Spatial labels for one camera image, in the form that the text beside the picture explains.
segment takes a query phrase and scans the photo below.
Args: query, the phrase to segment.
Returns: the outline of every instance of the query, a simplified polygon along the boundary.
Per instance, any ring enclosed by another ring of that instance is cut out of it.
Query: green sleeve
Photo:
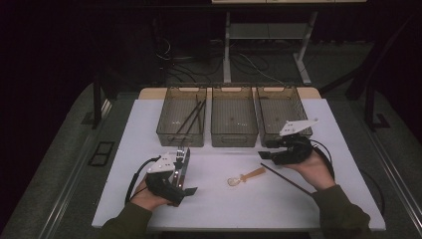
[[[116,218],[103,226],[99,239],[144,238],[152,212],[128,202]]]
[[[326,239],[376,238],[369,229],[370,217],[352,204],[336,185],[313,194],[319,207],[320,229]]]

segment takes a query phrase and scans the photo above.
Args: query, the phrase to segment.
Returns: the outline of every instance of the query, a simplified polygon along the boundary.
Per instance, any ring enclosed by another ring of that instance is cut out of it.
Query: person's hand
[[[326,168],[322,158],[314,150],[311,156],[305,161],[297,164],[287,164],[284,167],[291,168],[300,173],[305,181],[317,191],[335,186],[334,179],[329,173],[328,168]]]
[[[145,183],[145,177],[143,177],[142,181],[139,183],[139,185],[137,185],[134,194],[130,199],[130,202],[149,211],[153,211],[160,205],[170,203],[170,201],[167,199],[156,196],[148,190],[148,187]]]

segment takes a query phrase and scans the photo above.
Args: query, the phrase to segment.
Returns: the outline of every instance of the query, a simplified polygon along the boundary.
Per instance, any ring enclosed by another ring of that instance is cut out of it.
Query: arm
[[[326,239],[376,238],[368,227],[369,216],[348,200],[315,151],[304,162],[285,167],[296,170],[316,189],[313,199],[319,207],[320,228]]]
[[[145,178],[116,218],[110,219],[102,228],[99,239],[144,238],[152,211],[169,201],[155,196],[148,190]]]

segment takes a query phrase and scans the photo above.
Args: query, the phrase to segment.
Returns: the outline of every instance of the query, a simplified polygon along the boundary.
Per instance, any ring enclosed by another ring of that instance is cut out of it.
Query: plastic storage container
[[[156,130],[162,146],[204,145],[206,99],[205,87],[167,89]]]
[[[258,136],[252,88],[213,87],[211,139],[214,147],[254,147]]]
[[[267,140],[280,138],[280,131],[287,120],[308,119],[298,90],[295,87],[257,87],[255,106],[262,146],[266,146]],[[302,130],[300,134],[311,137],[313,131],[308,127]]]

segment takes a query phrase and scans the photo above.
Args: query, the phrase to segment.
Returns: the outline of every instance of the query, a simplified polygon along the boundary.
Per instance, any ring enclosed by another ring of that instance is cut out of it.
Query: white tabletop
[[[133,174],[148,159],[175,153],[175,147],[162,147],[155,132],[163,100],[135,101],[110,170],[93,226],[102,227],[116,217]],[[267,170],[236,187],[229,177],[260,167],[264,162],[278,173],[314,190],[295,171],[262,160],[259,137],[255,147],[212,147],[211,107],[207,102],[205,145],[191,147],[191,159],[184,187],[198,187],[195,195],[185,197],[179,207],[157,208],[148,224],[150,231],[310,231],[319,229],[318,208],[305,193]],[[330,151],[336,182],[350,201],[371,217],[369,227],[385,230],[385,222],[351,156],[326,100],[303,100],[309,119],[319,119],[313,126],[312,139]]]

